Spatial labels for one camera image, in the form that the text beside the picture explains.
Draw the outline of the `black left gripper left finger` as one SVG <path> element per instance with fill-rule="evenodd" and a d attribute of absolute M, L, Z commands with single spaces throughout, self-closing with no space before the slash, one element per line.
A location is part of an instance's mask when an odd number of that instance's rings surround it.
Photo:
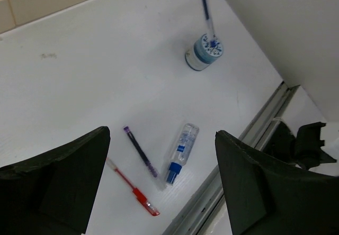
<path fill-rule="evenodd" d="M 1 167 L 1 234 L 85 234 L 109 145 L 101 126 Z"/>

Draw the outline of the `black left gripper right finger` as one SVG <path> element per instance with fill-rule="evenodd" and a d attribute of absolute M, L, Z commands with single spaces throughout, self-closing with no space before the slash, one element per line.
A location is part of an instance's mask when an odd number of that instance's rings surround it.
<path fill-rule="evenodd" d="M 271 164 L 262 157 L 258 160 L 274 212 L 255 226 L 254 234 L 338 234 L 338 178 L 267 156 Z"/>

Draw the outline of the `red gel pen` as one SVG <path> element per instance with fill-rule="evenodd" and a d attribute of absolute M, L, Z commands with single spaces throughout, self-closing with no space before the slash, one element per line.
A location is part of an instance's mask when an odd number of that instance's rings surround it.
<path fill-rule="evenodd" d="M 136 200 L 143 206 L 143 208 L 152 216 L 159 216 L 160 212 L 148 198 L 125 176 L 124 173 L 120 171 L 120 169 L 115 165 L 115 163 L 110 159 L 106 158 L 106 164 L 115 172 L 117 173 L 122 180 L 131 188 L 133 195 L 135 196 Z"/>

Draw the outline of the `purple ink pen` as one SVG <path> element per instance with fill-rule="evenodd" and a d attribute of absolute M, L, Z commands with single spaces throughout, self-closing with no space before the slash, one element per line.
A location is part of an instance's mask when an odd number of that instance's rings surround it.
<path fill-rule="evenodd" d="M 146 156 L 146 154 L 144 153 L 144 151 L 142 150 L 141 146 L 139 145 L 139 143 L 137 142 L 135 136 L 133 135 L 133 133 L 130 131 L 128 126 L 124 126 L 123 127 L 124 132 L 127 134 L 129 140 L 131 141 L 132 145 L 134 146 L 135 150 L 137 151 L 137 153 L 139 154 L 139 156 L 141 157 L 142 161 L 144 162 L 145 166 L 148 169 L 148 172 L 150 174 L 150 176 L 152 177 L 156 187 L 160 190 L 163 191 L 166 189 L 166 185 L 163 182 L 160 173 L 156 170 L 156 168 L 153 166 L 153 164 L 150 162 L 150 160 L 148 159 L 148 157 Z"/>

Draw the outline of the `blue ink pen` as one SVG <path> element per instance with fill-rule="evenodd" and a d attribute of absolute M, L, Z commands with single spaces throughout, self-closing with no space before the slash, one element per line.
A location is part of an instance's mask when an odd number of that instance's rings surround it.
<path fill-rule="evenodd" d="M 208 40 L 210 42 L 211 47 L 216 46 L 216 35 L 213 27 L 213 21 L 209 12 L 209 6 L 208 6 L 208 0 L 202 0 L 203 10 L 204 10 L 204 16 L 207 23 L 207 29 L 208 29 Z"/>

